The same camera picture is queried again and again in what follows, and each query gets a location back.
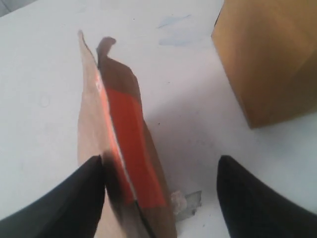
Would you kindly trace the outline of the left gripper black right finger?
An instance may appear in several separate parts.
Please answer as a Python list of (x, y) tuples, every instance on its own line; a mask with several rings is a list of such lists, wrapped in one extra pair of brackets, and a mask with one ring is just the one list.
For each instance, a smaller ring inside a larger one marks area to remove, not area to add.
[(232, 238), (315, 238), (316, 214), (265, 185), (231, 156), (217, 167), (217, 197)]

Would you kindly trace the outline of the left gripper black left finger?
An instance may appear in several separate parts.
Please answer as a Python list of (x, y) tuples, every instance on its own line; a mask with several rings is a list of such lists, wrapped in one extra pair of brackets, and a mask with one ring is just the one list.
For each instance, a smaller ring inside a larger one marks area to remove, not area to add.
[(49, 193), (4, 218), (2, 238), (92, 238), (105, 199), (104, 169), (93, 156)]

